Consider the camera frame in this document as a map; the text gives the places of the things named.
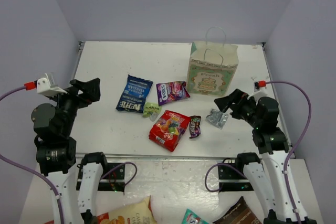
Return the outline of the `silver foil wrapper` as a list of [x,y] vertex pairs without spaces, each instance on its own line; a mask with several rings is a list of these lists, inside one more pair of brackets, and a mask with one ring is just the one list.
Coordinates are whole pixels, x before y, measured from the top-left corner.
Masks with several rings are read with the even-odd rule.
[[206,116],[207,122],[218,129],[223,129],[227,119],[228,114],[216,109],[211,109],[209,115]]

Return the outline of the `blue kettle chips bag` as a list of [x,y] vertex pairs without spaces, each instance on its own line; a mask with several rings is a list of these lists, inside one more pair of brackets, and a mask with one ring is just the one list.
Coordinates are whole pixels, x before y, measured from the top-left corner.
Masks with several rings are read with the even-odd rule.
[[116,106],[117,111],[143,113],[153,81],[128,75],[127,83]]

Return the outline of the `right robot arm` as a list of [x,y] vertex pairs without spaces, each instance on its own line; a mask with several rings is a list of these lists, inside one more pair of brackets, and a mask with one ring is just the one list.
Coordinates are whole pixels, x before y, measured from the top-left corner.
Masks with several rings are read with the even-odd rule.
[[236,89],[217,98],[221,112],[252,127],[258,153],[240,153],[231,167],[236,176],[247,178],[263,208],[264,223],[316,223],[309,218],[296,191],[289,159],[291,153],[284,132],[278,127],[278,102],[257,92],[254,95]]

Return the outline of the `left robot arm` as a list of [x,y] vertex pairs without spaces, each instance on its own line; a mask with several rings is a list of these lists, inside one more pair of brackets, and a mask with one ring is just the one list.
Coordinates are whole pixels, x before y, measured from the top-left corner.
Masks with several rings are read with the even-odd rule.
[[41,104],[31,114],[36,133],[36,161],[55,195],[54,223],[98,223],[97,191],[109,165],[102,152],[86,154],[77,164],[77,142],[71,131],[78,110],[100,100],[100,79],[87,82],[73,79],[68,88],[62,89],[46,74],[34,85],[38,94],[56,103]]

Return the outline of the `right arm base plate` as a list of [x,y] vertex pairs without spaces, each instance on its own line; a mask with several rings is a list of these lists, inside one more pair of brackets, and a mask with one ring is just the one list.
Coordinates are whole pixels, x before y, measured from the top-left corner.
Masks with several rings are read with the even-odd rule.
[[253,191],[250,182],[229,167],[218,167],[218,179],[220,192]]

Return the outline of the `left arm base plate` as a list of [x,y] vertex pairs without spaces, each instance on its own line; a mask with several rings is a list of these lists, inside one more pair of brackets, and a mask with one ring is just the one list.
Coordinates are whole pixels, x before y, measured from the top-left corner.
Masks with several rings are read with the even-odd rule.
[[[103,175],[107,173],[109,170],[115,168],[117,165],[121,163],[108,163],[108,168],[103,171]],[[76,183],[76,190],[79,191],[83,171],[82,165],[78,164],[77,168],[79,168],[77,183]],[[123,165],[119,170],[115,170],[107,177],[103,178],[98,185],[98,191],[113,191],[113,192],[123,192],[125,191],[125,165]]]

